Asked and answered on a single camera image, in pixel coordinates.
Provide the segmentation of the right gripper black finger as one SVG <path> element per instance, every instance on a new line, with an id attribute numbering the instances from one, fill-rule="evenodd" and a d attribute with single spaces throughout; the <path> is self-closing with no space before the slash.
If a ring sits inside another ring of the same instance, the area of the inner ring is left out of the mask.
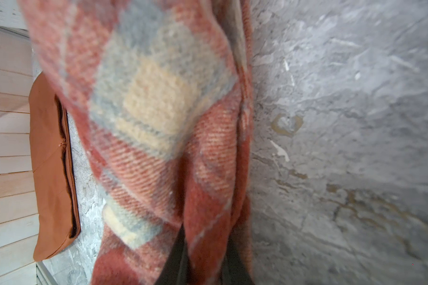
<path id="1" fill-rule="evenodd" d="M 227 251 L 221 267 L 222 285 L 254 285 L 254 282 L 243 264 L 234 241 L 229 238 Z"/>

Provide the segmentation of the rust brown skirt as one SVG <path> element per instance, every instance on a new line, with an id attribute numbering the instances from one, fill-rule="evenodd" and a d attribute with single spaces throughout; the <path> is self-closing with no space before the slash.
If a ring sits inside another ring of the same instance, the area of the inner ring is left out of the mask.
<path id="1" fill-rule="evenodd" d="M 81 232 L 67 111 L 44 73 L 30 94 L 30 152 L 39 215 L 33 259 L 43 261 Z"/>

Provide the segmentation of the red plaid skirt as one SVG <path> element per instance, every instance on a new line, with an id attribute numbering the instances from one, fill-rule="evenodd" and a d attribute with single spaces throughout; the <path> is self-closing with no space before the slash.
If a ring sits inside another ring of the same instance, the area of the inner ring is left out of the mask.
<path id="1" fill-rule="evenodd" d="M 252 268 L 248 1 L 20 1 L 105 191 L 94 285 L 221 285 Z"/>

